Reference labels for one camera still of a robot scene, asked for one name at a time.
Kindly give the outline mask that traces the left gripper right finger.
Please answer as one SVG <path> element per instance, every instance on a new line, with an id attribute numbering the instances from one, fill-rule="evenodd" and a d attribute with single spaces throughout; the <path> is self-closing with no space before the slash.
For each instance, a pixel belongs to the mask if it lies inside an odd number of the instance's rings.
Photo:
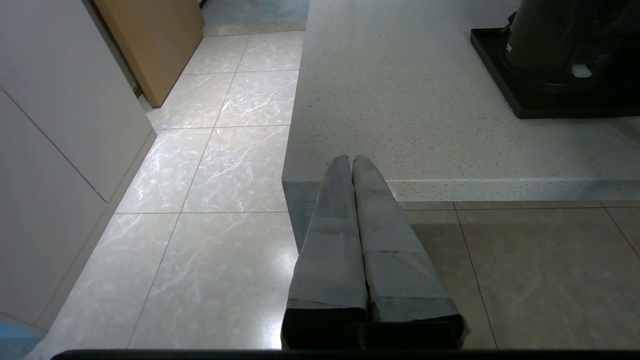
<path id="1" fill-rule="evenodd" d="M 466 321 L 375 164 L 353 160 L 352 182 L 365 265 L 370 349 L 459 349 Z"/>

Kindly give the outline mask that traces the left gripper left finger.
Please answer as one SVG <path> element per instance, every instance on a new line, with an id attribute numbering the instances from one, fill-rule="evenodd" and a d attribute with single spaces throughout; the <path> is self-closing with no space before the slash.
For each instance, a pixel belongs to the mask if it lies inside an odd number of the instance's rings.
<path id="1" fill-rule="evenodd" d="M 343 154 L 327 166 L 295 263 L 281 326 L 282 348 L 351 349 L 358 326 L 367 320 L 355 188 L 349 157 Z"/>

